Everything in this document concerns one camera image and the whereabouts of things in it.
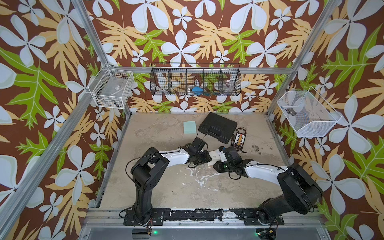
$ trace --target black bracket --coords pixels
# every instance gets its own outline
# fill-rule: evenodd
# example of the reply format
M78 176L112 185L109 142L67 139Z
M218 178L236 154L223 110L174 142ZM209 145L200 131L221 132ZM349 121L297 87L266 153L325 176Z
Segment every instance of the black bracket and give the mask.
M152 219L152 226L162 226L164 222L164 209L152 209L150 219ZM140 224L137 220L134 211L128 210L125 214L124 226L139 226Z

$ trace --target concrete floor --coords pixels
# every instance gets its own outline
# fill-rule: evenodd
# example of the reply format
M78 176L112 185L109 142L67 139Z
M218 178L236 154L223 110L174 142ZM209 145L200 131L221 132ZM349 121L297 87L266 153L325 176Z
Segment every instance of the concrete floor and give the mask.
M119 155L100 207L130 207L135 202L135 186L126 176L124 168L133 158L142 156L150 147L171 151L179 145L193 141L196 134L184 134L183 122L196 121L198 129L206 114L134 114L128 125ZM238 127L247 129L243 159L283 166L279 151L261 114L224 114L234 120ZM209 151L223 144L216 138L206 136ZM128 165L130 172L134 163ZM232 180L227 173L217 173L207 164L190 169L187 165L167 168L152 192L153 207L257 207L269 197L282 194L276 184L261 179L242 177Z

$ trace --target mint green box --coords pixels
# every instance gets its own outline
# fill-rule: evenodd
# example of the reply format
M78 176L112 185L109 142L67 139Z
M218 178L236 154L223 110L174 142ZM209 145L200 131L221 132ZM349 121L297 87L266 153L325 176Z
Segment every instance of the mint green box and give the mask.
M196 122L187 121L184 122L184 134L196 133Z

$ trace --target white arm segment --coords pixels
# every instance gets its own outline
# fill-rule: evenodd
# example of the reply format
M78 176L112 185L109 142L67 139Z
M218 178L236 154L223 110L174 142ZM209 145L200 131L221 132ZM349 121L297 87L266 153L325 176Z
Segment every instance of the white arm segment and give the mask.
M169 160L167 167L171 167L177 164L185 164L188 161L189 154L184 149L176 149L173 151L159 151L161 156L166 157Z
M246 174L249 177L263 179L269 182L276 183L277 185L280 186L279 181L277 181L277 175L279 175L279 173L284 172L287 169L287 167L281 166L280 169L278 170L277 167L269 166L269 165L256 166L257 163L262 164L257 161L249 162L247 164L247 166L249 167L245 167Z

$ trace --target metal frame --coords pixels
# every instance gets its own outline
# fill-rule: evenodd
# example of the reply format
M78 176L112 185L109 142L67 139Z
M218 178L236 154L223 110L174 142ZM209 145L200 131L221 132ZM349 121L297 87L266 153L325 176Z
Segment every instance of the metal frame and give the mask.
M142 228L142 226L124 226L124 219L119 217L119 213L124 208L90 208L88 209L87 216L83 222L83 229L85 228ZM231 213L228 208L211 208L210 210L220 210L223 212ZM301 215L297 212L288 212L283 214L284 225L279 228L323 228L324 219L316 210L313 213ZM162 226L156 228L255 228L254 225L244 225L244 221L236 217L223 219L222 221L164 221Z
M150 67L116 67L110 68L131 71L133 73L151 73ZM292 74L292 68L239 68L241 74Z
M93 45L93 48L95 49L95 52L101 61L101 65L105 65L108 68L109 62L105 56L99 35L97 35L96 29L92 24L92 21L89 19L83 0L71 0L71 2L73 6L79 10L79 16L84 23L85 32L88 34L89 40L91 41L91 44Z
M279 91L276 93L275 97L273 98L273 101L271 102L271 105L269 106L267 110L267 115L272 113L274 109L277 106L277 100L280 99L284 94L287 86L295 79L296 74L299 70L299 67L301 66L301 63L304 60L305 55L310 51L313 44L315 43L318 35L325 27L328 19L331 17L334 9L337 7L339 0L329 0L327 5L325 6L324 10L321 12L319 18L317 19L316 23L314 24L311 33L309 34L307 40L304 43L304 46L301 48L299 55L296 58L296 61L294 62L292 66L292 74L288 75L285 80L283 81L283 84L281 85Z
M267 125L269 127L269 130L272 133L272 136L273 136L273 139L274 139L275 144L277 146L277 149L279 150L281 158L283 159L283 163L286 166L290 166L293 162L290 161L289 156L288 156L284 146L281 144L279 134L277 133L276 129L274 128L274 126L272 125L272 122L268 119L268 117L266 115L264 115L264 116L265 116L265 120L267 122Z
M12 196L8 197L7 202L2 205L2 210L0 211L0 239L5 239L7 237L8 232L12 229L29 199L34 194L36 188L39 186L40 182L45 177L45 174L59 155L65 142L79 123L84 112L87 110L91 103L91 99L92 97L89 93L81 98L68 119L57 132L56 136L40 156L39 161L26 175L23 183Z
M112 66L108 63L108 60L106 59L105 52L102 48L101 41L97 35L96 29L94 28L92 22L90 21L87 10L85 8L85 5L83 3L83 0L71 0L72 4L76 9L79 10L80 17L84 23L84 29L86 30L90 42L95 48L95 52L97 56L99 57L101 64L105 65L106 68L112 68ZM277 99L279 99L285 92L286 87L289 85L289 83L294 79L296 76L296 73L301 65L302 60L304 59L306 53L310 50L313 43L315 42L317 36L319 35L320 31L325 26L327 20L331 16L333 10L335 9L337 5L338 0L329 0L327 5L325 6L324 10L322 11L321 15L319 16L319 19L315 23L308 39L305 41L303 48L301 49L297 60L293 64L292 68L240 68L240 72L243 74L289 74L286 79L284 80L280 90L277 92L274 100L271 103L270 108L267 111L267 114L270 114L273 112L273 110L276 107ZM150 68L130 68L130 67L117 67L121 68L123 70L130 70L134 73L149 73L151 71ZM83 96L80 102L78 102L77 106L73 110L73 112L70 114L68 119L65 121L55 138L50 142L44 153L40 156L39 162L34 165L34 167L31 169L30 173L26 176L25 181L23 181L23 184L17 189L17 191L9 197L6 203L2 205L2 209L0 211L0 240L5 239L8 235L8 232L13 227L14 223L20 216L21 212L24 210L27 202L29 201L30 197L35 192L36 188L39 186L42 179L45 177L47 171L55 161L56 157L58 156L60 150L62 149L63 145L65 144L66 140L70 137L73 129L80 121L82 115L86 111L87 107L89 106L91 102L91 96L90 94L86 94ZM127 117L130 116L129 107L126 107L124 112L126 113ZM277 138L276 130L271 127L271 123L269 120L267 120L268 125L271 129L271 132L274 134L274 139L277 142L277 146L281 146L280 140ZM285 150L282 148L279 149L280 153L282 153L283 159L287 159L288 155L286 154ZM121 209L111 209L110 212L115 213L116 211L120 211ZM89 210L90 216L95 212L94 209ZM291 216L291 213L284 216L284 220L286 222L285 227L287 227L289 224L291 224L292 227L299 227L299 226L305 226L310 224L311 220L313 220L313 217L306 217L306 216ZM316 219L318 222L321 222L320 215L316 216ZM88 215L86 217L86 221L84 222L83 227L89 227L92 221L96 220L96 218L90 218ZM115 218L103 218L102 222L99 222L99 227L105 227L109 224L110 221L115 221L115 224L122 225L123 219L116 219ZM199 225L199 227L210 227L210 225Z
M101 183L99 193L97 194L97 197L96 197L96 200L95 200L95 206L97 206L97 207L100 207L101 199L102 199L102 197L104 195L104 192L105 192L105 189L107 187L108 180L109 180L109 178L111 176L111 173L112 173L112 170L113 170L113 166L115 165L115 161L116 161L116 159L118 157L119 150L120 150L120 147L121 147L121 143L122 143L122 141L124 139L124 135L125 135L125 132L127 131L127 127L128 127L128 124L129 124L129 121L130 121L130 118L131 118L131 114L130 113L129 114L125 113L125 114L126 114L126 120L125 120L124 126L123 126L123 128L121 130L121 137L118 140L117 147L115 148L115 150L112 153L112 157L111 157L111 159L109 161L109 169L104 174L103 181Z

